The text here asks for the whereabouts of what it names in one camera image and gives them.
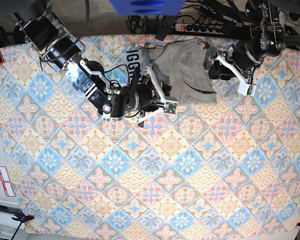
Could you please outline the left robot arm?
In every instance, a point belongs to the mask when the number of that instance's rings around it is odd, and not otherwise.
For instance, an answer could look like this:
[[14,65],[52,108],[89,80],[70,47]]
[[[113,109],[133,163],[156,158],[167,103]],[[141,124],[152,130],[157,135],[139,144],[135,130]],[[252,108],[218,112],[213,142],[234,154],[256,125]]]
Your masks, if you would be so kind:
[[249,0],[245,5],[245,15],[251,22],[251,39],[240,40],[225,51],[215,52],[211,56],[213,64],[208,70],[209,78],[228,81],[235,77],[232,70],[217,59],[221,56],[251,84],[255,70],[265,57],[276,57],[283,50],[284,24],[280,22],[280,14],[278,8],[267,0]]

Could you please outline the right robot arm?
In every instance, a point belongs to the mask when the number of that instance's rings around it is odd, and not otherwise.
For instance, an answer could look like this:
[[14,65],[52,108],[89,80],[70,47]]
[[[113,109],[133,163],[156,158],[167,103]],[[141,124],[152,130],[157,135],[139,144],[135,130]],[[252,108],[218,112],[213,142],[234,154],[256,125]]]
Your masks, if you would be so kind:
[[107,121],[137,116],[143,123],[152,116],[176,112],[178,101],[170,97],[169,85],[159,83],[150,66],[138,63],[127,67],[127,83],[121,85],[106,77],[102,65],[82,57],[79,37],[74,37],[53,13],[48,0],[13,1],[12,13],[25,42],[39,55],[65,72],[73,87],[97,108],[97,115]]

